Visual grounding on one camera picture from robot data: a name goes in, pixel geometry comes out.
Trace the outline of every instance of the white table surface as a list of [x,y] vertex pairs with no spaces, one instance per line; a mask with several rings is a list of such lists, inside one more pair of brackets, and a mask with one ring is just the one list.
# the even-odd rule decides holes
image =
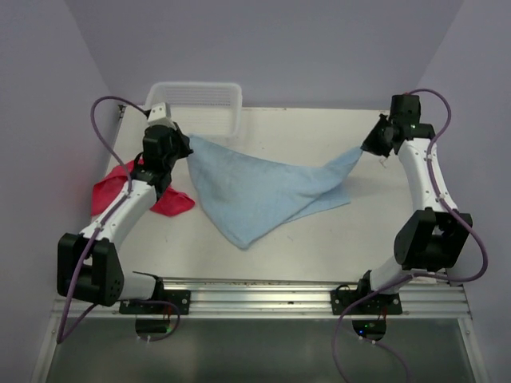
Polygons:
[[[230,147],[266,160],[321,166],[359,146],[380,112],[244,109],[242,132]],[[145,126],[141,113],[126,109],[114,146],[123,160],[141,151]],[[196,207],[174,218],[145,213],[119,251],[123,269],[175,278],[357,281],[392,255],[394,237],[412,213],[397,156],[385,168],[378,160],[364,153],[345,181],[351,204],[286,223],[247,251],[230,244],[204,214],[186,160],[179,160],[172,186]],[[109,170],[115,165],[112,158]]]

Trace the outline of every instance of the red towel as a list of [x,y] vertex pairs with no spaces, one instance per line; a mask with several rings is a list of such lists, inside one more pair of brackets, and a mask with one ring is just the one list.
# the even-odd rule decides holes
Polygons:
[[[130,171],[133,170],[133,162],[130,161],[126,164]],[[119,195],[127,179],[128,177],[122,167],[116,166],[103,180],[95,184],[93,187],[93,206],[90,214],[99,215],[105,211]],[[172,217],[188,211],[194,206],[195,201],[185,193],[168,187],[160,200],[151,207],[151,211]]]

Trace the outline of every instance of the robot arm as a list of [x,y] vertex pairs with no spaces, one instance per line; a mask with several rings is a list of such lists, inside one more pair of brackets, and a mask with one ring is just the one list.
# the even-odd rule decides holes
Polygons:
[[[80,234],[62,236],[57,248],[57,291],[66,296],[77,261],[93,233],[101,228],[83,265],[73,297],[82,301],[111,306],[120,300],[154,299],[163,294],[163,283],[155,275],[122,270],[117,249],[138,219],[163,195],[170,185],[171,172],[178,159],[192,153],[186,137],[170,116],[167,104],[155,105],[148,113],[143,152],[137,156],[130,173],[132,190],[126,182],[105,212]],[[144,163],[139,164],[140,156]],[[125,195],[128,198],[113,213],[111,209]]]
[[[453,209],[458,209],[442,177],[436,144],[428,156],[428,147],[434,138],[433,127],[422,124],[420,116],[418,96],[393,96],[390,115],[388,118],[380,115],[379,122],[362,144],[362,150],[376,156],[389,156],[391,150],[398,155],[410,186],[414,213],[395,237],[394,255],[379,268],[367,271],[359,281],[358,297],[414,270],[436,272],[454,266],[469,235],[435,195],[427,160],[431,162],[442,197]],[[472,226],[470,214],[460,216]],[[385,290],[383,294],[397,294],[401,286]]]

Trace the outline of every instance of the blue towel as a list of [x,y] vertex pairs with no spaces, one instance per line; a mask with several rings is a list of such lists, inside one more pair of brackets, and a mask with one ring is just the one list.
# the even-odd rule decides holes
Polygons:
[[282,223],[350,202],[341,183],[362,155],[353,148],[321,168],[261,160],[198,136],[188,170],[200,205],[240,249]]

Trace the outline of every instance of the glass panel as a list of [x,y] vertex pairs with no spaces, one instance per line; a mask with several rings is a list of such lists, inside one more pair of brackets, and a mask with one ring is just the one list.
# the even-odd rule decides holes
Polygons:
[[[48,382],[338,382],[332,320],[185,319],[170,338],[138,341],[132,318],[91,318],[57,347]],[[416,383],[474,382],[458,321],[387,321],[383,342]],[[354,383],[405,381],[399,362],[360,342],[346,322],[339,355]]]

